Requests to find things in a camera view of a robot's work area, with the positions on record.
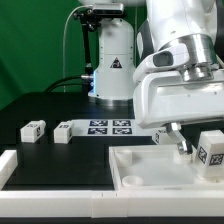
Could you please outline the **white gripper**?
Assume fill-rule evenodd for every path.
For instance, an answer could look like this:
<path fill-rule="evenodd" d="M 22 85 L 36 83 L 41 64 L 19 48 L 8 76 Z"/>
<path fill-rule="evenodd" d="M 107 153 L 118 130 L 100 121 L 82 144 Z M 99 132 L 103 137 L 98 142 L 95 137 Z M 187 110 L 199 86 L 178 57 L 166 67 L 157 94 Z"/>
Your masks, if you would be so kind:
<path fill-rule="evenodd" d="M 166 125 L 180 155 L 193 153 L 181 134 L 181 124 L 224 118 L 224 70 L 213 80 L 184 82 L 177 71 L 147 75 L 133 96 L 136 123 L 143 129 Z"/>

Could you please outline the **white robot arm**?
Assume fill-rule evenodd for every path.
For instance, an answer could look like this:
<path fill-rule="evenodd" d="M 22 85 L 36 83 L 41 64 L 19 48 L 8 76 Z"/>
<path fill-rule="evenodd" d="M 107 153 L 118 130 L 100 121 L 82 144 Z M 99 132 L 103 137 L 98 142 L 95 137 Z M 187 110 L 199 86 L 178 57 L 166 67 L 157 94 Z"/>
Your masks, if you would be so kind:
<path fill-rule="evenodd" d="M 93 102 L 131 102 L 143 129 L 164 127 L 181 154 L 181 125 L 224 118 L 224 69 L 214 49 L 216 0 L 79 0 L 100 29 Z"/>

